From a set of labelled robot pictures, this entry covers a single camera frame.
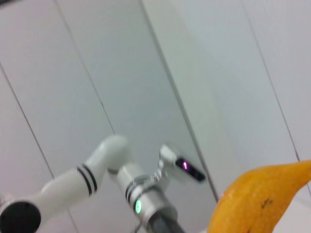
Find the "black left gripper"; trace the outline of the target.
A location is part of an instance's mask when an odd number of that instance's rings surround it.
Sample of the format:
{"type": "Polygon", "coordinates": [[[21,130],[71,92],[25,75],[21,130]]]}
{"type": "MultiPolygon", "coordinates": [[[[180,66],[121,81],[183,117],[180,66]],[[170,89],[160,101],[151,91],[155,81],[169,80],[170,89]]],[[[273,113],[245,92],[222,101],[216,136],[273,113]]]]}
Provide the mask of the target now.
{"type": "Polygon", "coordinates": [[[178,223],[176,210],[159,210],[148,220],[149,233],[185,233],[178,223]]]}

